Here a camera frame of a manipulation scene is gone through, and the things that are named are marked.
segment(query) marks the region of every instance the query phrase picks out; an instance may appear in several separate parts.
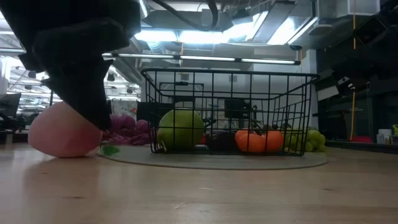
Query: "pink ball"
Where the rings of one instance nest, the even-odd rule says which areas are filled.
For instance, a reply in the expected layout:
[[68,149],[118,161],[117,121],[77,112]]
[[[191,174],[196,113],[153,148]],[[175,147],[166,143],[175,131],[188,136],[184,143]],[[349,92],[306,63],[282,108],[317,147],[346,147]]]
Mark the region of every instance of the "pink ball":
[[102,131],[64,102],[56,103],[33,120],[29,144],[50,156],[80,157],[101,142]]

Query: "black wire basket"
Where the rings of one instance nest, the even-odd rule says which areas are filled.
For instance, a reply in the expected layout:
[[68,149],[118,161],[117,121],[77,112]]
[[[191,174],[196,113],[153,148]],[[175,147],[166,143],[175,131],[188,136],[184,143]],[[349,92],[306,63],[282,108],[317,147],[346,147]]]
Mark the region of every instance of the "black wire basket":
[[149,122],[152,152],[304,155],[311,83],[318,75],[181,68],[141,73],[146,84],[138,112]]

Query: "green apple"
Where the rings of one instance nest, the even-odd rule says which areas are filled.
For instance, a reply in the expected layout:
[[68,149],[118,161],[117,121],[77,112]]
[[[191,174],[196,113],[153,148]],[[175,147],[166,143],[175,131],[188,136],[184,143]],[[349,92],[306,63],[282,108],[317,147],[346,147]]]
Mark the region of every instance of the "green apple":
[[203,127],[203,120],[192,110],[177,110],[174,123],[174,110],[171,110],[160,120],[157,142],[165,150],[190,149],[200,143]]

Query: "ceiling light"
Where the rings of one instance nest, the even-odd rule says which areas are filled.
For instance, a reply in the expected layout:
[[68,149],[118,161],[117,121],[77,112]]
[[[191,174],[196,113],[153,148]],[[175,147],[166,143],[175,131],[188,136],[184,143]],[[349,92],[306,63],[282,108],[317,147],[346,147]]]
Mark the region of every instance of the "ceiling light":
[[23,54],[25,53],[24,49],[8,49],[8,48],[0,48],[1,53],[17,53],[17,54]]
[[227,57],[203,57],[203,56],[185,56],[181,55],[181,59],[189,59],[189,60],[212,60],[212,61],[220,61],[220,62],[234,62],[235,58],[227,58]]
[[14,35],[13,31],[0,31],[0,34],[4,34],[4,35]]
[[26,96],[43,96],[43,97],[50,97],[51,93],[21,93],[21,92],[7,92],[7,94],[15,94],[15,93],[20,93],[22,95],[26,95]]
[[177,36],[171,30],[142,30],[135,35],[137,40],[144,41],[177,41]]
[[301,35],[305,33],[311,26],[318,21],[318,17],[314,17],[303,29],[301,29],[297,34],[295,34],[287,43],[293,44]]
[[173,59],[173,55],[157,55],[157,54],[102,54],[103,57],[129,57],[129,58],[155,58],[155,59]]
[[219,44],[226,43],[228,38],[222,32],[183,31],[179,41],[188,44]]
[[21,105],[24,108],[45,108],[43,105]]
[[242,62],[248,63],[273,63],[273,64],[281,64],[281,65],[294,65],[295,61],[289,60],[272,60],[272,59],[254,59],[254,58],[242,58]]
[[126,88],[126,85],[118,85],[118,84],[109,84],[109,85],[104,85],[105,87],[116,87],[116,88]]
[[107,96],[110,100],[112,99],[125,99],[125,100],[138,100],[139,98],[136,96]]

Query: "black cable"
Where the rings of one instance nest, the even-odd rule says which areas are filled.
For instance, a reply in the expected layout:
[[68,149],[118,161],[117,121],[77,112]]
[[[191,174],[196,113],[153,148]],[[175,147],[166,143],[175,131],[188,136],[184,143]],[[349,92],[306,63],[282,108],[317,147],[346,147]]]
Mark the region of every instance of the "black cable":
[[200,8],[200,6],[201,6],[203,3],[205,3],[205,2],[201,2],[201,3],[199,4],[199,6],[198,6],[198,8],[197,8],[197,12],[199,11],[199,8]]
[[206,0],[207,5],[209,5],[209,9],[211,11],[211,25],[210,26],[202,26],[199,24],[195,24],[194,22],[190,21],[189,19],[181,16],[181,14],[175,10],[173,7],[169,6],[167,3],[163,2],[162,0],[153,0],[154,3],[162,6],[169,12],[171,12],[173,15],[175,15],[177,18],[179,18],[181,21],[184,23],[202,31],[210,31],[214,29],[217,25],[218,22],[218,9],[215,0]]

